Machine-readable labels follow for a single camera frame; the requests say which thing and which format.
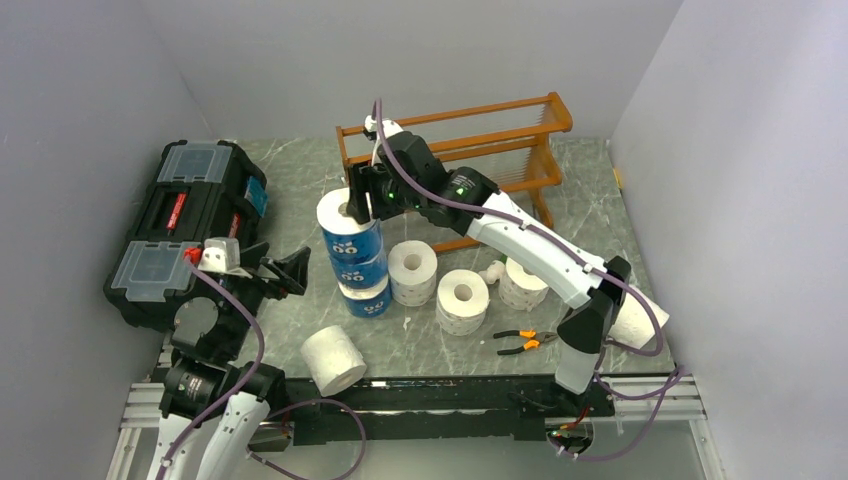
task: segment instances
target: marble table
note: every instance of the marble table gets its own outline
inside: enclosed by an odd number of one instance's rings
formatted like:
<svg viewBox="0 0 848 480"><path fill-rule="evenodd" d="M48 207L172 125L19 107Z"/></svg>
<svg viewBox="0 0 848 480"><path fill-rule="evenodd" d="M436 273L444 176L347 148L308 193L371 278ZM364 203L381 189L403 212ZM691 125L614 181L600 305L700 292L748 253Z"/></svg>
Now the marble table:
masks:
<svg viewBox="0 0 848 480"><path fill-rule="evenodd" d="M352 316L336 286L315 217L315 207L324 193L345 186L336 140L298 138L238 143L268 177L269 205L259 236L271 244L270 254L279 258L303 245L312 248L306 295L266 301L260 309L258 319L266 339L263 362L284 369L289 378L309 377L300 356L301 344L318 330L341 325L362 352L368 365L367 378L554 372L560 342L502 357L495 354L498 349L514 347L521 340L492 339L492 333L507 329L555 330L566 307L553 292L527 313L510 309L498 297L497 286L490 287L486 320L465 337L454 337L439 328L434 319L435 298L417 308L393 302L374 319ZM555 218L555 230L603 258L626 258L633 265L632 283L651 296L603 140L555 138L552 150L565 176L562 185L544 190ZM529 209L529 198L517 197L516 201ZM384 222L383 232L387 252L407 239L433 243L457 238L454 232L436 228L415 214ZM438 275L457 268L483 270L499 256L499 252L486 246L441 254ZM252 360L256 348L256 338L248 334L237 364ZM668 347L653 358L609 347L604 362L606 373L656 374L673 368Z"/></svg>

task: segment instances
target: toilet paper roll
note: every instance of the toilet paper roll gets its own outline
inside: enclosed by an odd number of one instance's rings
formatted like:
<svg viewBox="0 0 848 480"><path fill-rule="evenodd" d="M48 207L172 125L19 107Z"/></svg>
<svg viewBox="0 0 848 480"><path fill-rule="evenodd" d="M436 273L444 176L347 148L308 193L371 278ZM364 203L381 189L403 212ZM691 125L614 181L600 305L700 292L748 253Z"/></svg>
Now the toilet paper roll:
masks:
<svg viewBox="0 0 848 480"><path fill-rule="evenodd" d="M307 338L300 347L300 354L322 397L335 395L353 385L365 375L367 368L356 345L338 325Z"/></svg>
<svg viewBox="0 0 848 480"><path fill-rule="evenodd" d="M427 303L436 289L436 252L424 242L409 240L389 252L392 297L401 305L418 307Z"/></svg>
<svg viewBox="0 0 848 480"><path fill-rule="evenodd" d="M382 250L376 257L363 263L341 263L330 257L336 280L354 289L371 288L380 283L389 271L387 263L386 252Z"/></svg>
<svg viewBox="0 0 848 480"><path fill-rule="evenodd" d="M367 262L383 249L380 222L371 220L360 225L345 212L350 191L333 190L324 195L315 209L318 224L324 232L324 243L330 257L339 263Z"/></svg>
<svg viewBox="0 0 848 480"><path fill-rule="evenodd" d="M668 322L668 313L645 296L641 290L636 287L633 288L648 301L648 305L651 306L651 310L657 316L660 327L665 325ZM624 297L624 304L618 312L618 318L615 324L610 328L609 335L615 340L633 348L644 347L654 337L654 326L651 325L648 313L645 312L642 305L629 293Z"/></svg>
<svg viewBox="0 0 848 480"><path fill-rule="evenodd" d="M480 327L489 306L486 282L471 270L448 272L436 291L436 321L451 335L468 335Z"/></svg>
<svg viewBox="0 0 848 480"><path fill-rule="evenodd" d="M539 277L515 260L506 259L504 275L498 285L498 295L504 303L516 310L529 312L542 303L547 293L548 285Z"/></svg>
<svg viewBox="0 0 848 480"><path fill-rule="evenodd" d="M339 290L345 299L347 309L354 316L371 318L385 312L392 303L392 289L389 276L384 276L377 285L365 289L353 289L339 282Z"/></svg>

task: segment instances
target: orange-handled pliers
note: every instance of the orange-handled pliers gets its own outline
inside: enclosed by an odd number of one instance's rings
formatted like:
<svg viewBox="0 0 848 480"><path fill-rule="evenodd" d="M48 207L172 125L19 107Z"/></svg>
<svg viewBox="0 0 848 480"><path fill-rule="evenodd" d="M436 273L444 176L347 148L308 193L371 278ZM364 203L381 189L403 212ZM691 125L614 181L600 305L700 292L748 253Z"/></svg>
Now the orange-handled pliers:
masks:
<svg viewBox="0 0 848 480"><path fill-rule="evenodd" d="M503 337L524 337L529 338L530 341L525 343L524 345L518 348L512 348L509 350L498 350L498 355L516 355L525 350L530 350L531 348L539 348L539 345L543 343L548 343L551 340L557 338L557 334L554 332L536 332L535 330L506 330L504 332L498 332L492 335L492 338L503 338Z"/></svg>

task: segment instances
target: gray wall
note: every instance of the gray wall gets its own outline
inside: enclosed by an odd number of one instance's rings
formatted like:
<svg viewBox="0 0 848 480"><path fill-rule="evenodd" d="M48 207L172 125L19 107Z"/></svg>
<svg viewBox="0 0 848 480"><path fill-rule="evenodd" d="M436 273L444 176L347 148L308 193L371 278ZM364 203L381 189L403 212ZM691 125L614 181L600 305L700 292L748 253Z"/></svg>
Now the gray wall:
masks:
<svg viewBox="0 0 848 480"><path fill-rule="evenodd" d="M0 4L0 465L103 478L158 335L101 286L161 148L208 137L134 0Z"/></svg>
<svg viewBox="0 0 848 480"><path fill-rule="evenodd" d="M224 136L333 136L381 95L395 117L558 91L609 137L681 0L143 0Z"/></svg>
<svg viewBox="0 0 848 480"><path fill-rule="evenodd" d="M731 478L845 478L848 6L686 0L612 138Z"/></svg>

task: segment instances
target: wooden rack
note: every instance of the wooden rack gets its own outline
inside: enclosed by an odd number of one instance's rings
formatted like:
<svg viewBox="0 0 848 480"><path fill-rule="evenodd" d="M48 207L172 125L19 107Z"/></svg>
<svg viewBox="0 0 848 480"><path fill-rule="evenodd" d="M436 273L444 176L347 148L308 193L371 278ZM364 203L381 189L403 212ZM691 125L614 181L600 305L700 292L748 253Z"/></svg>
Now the wooden rack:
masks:
<svg viewBox="0 0 848 480"><path fill-rule="evenodd" d="M466 117L497 115L497 112L528 108L541 110L541 113L536 117L538 119L536 125L528 126L525 123L524 126L515 126L514 128L474 134L462 138L436 141L427 139L427 143L433 154L443 163L479 159L475 163L474 168L496 181L504 192L527 192L536 207L539 220L549 228L553 228L553 217L545 203L541 189L562 183L562 172L551 154L548 135L554 132L568 132L573 125L571 114L556 92L551 92L544 97L464 108L417 117L393 118L392 120L406 128L413 125L435 124L436 122L453 121ZM371 161L370 153L363 153L356 156L348 156L347 154L346 139L361 136L361 125L346 128L336 127L336 134L338 136L339 149L341 150L342 164L345 167ZM496 154L516 150L527 150L527 155L524 157L524 161L520 162L520 165L517 165L512 170L498 171L497 158L492 158L493 161L486 161L481 158L492 157L496 156ZM479 242L476 240L465 237L432 245L432 247L436 253L440 253L477 244Z"/></svg>

